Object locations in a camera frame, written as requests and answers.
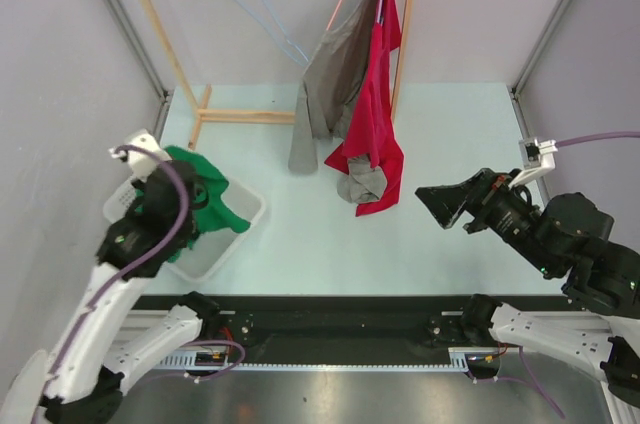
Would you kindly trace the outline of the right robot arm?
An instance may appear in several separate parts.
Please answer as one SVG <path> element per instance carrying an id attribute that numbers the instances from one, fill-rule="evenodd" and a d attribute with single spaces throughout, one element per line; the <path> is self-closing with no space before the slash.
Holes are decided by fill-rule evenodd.
<path id="1" fill-rule="evenodd" d="M 607 385 L 618 399 L 639 404 L 639 254 L 610 241 L 614 219 L 581 193 L 555 196 L 546 207 L 532 201 L 521 170 L 489 168 L 455 185 L 419 187 L 416 197 L 436 222 L 451 228 L 463 213 L 468 234 L 491 230 L 546 280 L 561 279 L 562 293 L 610 325 L 603 337 L 532 317 L 496 298 L 475 294 L 460 317 L 473 345 L 529 347 Z"/>

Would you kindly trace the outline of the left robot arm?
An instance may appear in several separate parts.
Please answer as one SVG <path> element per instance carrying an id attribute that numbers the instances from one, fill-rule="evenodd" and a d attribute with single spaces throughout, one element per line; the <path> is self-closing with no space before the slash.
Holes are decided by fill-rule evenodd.
<path id="1" fill-rule="evenodd" d="M 201 177 L 184 161 L 154 166 L 133 181 L 138 194 L 110 224 L 81 303 L 54 348 L 38 408 L 43 423 L 106 423 L 128 391 L 164 357 L 221 331 L 219 305 L 192 291 L 158 325 L 111 346 L 161 267 L 198 234 L 194 217 L 207 201 Z"/>

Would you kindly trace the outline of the red t shirt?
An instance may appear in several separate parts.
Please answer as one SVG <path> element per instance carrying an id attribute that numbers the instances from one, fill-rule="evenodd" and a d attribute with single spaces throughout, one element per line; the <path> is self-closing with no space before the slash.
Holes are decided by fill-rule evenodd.
<path id="1" fill-rule="evenodd" d="M 324 164 L 342 173 L 339 187 L 355 215 L 383 212 L 399 202 L 404 154 L 391 118 L 390 54 L 402 32 L 396 0 L 374 10 L 367 68 L 346 138 Z"/>

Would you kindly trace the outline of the green t shirt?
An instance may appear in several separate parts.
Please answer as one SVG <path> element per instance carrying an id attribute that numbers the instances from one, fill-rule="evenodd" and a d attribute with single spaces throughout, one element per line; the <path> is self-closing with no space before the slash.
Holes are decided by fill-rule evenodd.
<path id="1" fill-rule="evenodd" d="M 181 230 L 176 234 L 176 243 L 168 244 L 163 248 L 168 252 L 173 248 L 173 253 L 166 254 L 168 263 L 175 262 L 183 249 L 192 249 L 196 241 L 204 234 L 229 228 L 234 233 L 244 233 L 249 230 L 250 223 L 237 216 L 223 201 L 222 194 L 229 187 L 228 179 L 204 156 L 191 150 L 169 145 L 163 148 L 171 157 L 170 161 L 184 161 L 193 165 L 199 176 L 204 179 L 204 185 L 209 193 L 209 204 L 202 210 L 189 213 L 183 222 Z M 141 222 L 149 225 L 156 234 L 163 238 L 173 224 L 162 224 L 157 220 L 145 219 L 141 215 L 134 214 L 134 201 L 129 206 L 127 213 Z"/>

